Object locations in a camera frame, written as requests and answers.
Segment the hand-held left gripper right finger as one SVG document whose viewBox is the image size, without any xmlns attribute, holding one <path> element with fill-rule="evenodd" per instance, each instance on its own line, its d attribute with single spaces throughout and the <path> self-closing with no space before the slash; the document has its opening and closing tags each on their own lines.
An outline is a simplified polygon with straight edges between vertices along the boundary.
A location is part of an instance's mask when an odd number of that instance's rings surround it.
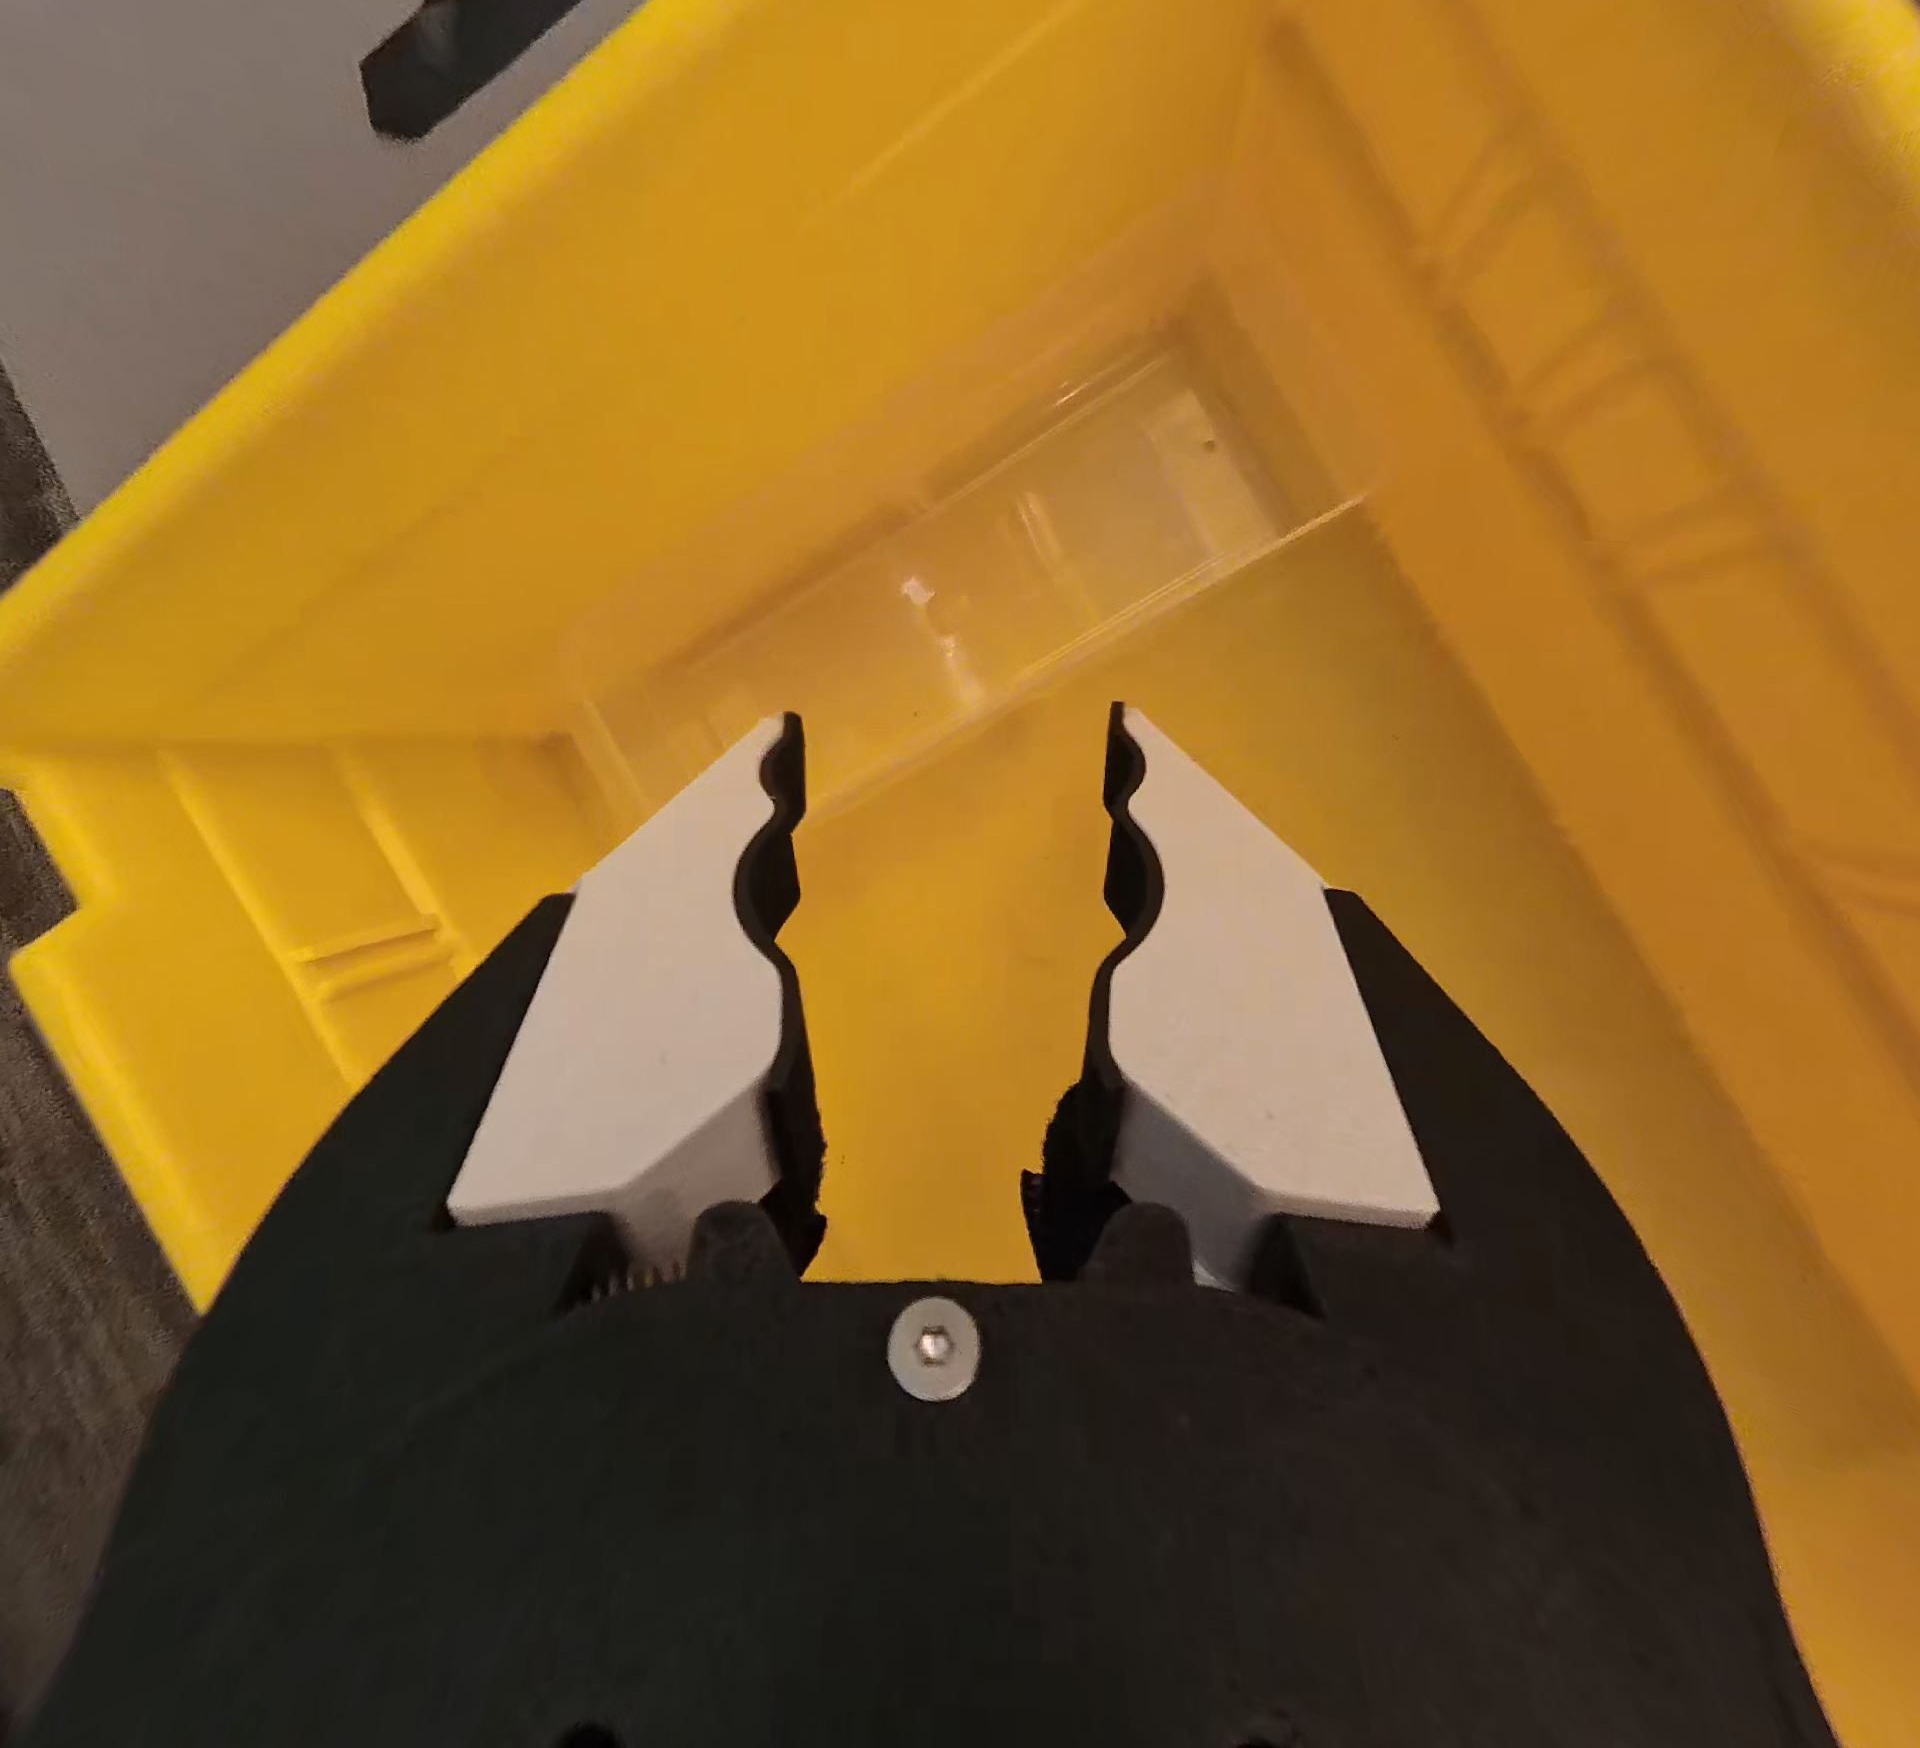
<svg viewBox="0 0 1920 1748">
<path fill-rule="evenodd" d="M 1194 1277 L 1284 1279 L 1281 1223 L 1426 1232 L 1443 1203 L 1337 925 L 1333 884 L 1136 703 L 1111 708 L 1083 1065 L 1023 1178 L 1040 1277 L 1129 1206 L 1170 1209 Z"/>
</svg>

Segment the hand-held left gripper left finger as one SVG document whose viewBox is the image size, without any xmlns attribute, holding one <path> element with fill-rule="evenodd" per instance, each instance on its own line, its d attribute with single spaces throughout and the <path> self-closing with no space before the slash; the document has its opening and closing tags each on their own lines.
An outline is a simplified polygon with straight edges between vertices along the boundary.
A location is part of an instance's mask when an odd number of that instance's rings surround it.
<svg viewBox="0 0 1920 1748">
<path fill-rule="evenodd" d="M 772 714 L 573 892 L 447 1209 L 465 1227 L 594 1213 L 657 1274 L 747 1203 L 794 1272 L 827 1236 L 827 1135 L 798 968 L 804 720 Z"/>
</svg>

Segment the clear plastic drawer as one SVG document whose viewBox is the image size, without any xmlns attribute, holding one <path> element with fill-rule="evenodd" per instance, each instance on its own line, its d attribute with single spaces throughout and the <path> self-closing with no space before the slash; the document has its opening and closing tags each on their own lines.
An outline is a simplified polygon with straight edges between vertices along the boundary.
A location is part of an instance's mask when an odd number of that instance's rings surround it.
<svg viewBox="0 0 1920 1748">
<path fill-rule="evenodd" d="M 1299 290 L 1097 273 L 641 551 L 560 641 L 616 835 L 794 711 L 813 814 L 925 764 L 1363 499 L 1381 420 Z"/>
</svg>

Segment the yellow plastic bin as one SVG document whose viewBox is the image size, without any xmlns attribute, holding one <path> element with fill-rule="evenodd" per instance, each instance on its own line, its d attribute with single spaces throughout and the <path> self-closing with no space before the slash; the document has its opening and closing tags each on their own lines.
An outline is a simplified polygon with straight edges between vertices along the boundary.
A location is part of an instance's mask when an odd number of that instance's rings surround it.
<svg viewBox="0 0 1920 1748">
<path fill-rule="evenodd" d="M 822 563 L 1122 358 L 1304 536 L 853 784 Z M 1139 701 L 1448 985 L 1917 1616 L 1917 0 L 653 0 L 4 601 L 16 981 L 213 1300 L 350 1082 L 755 720 L 829 1276 L 1013 1272 Z"/>
</svg>

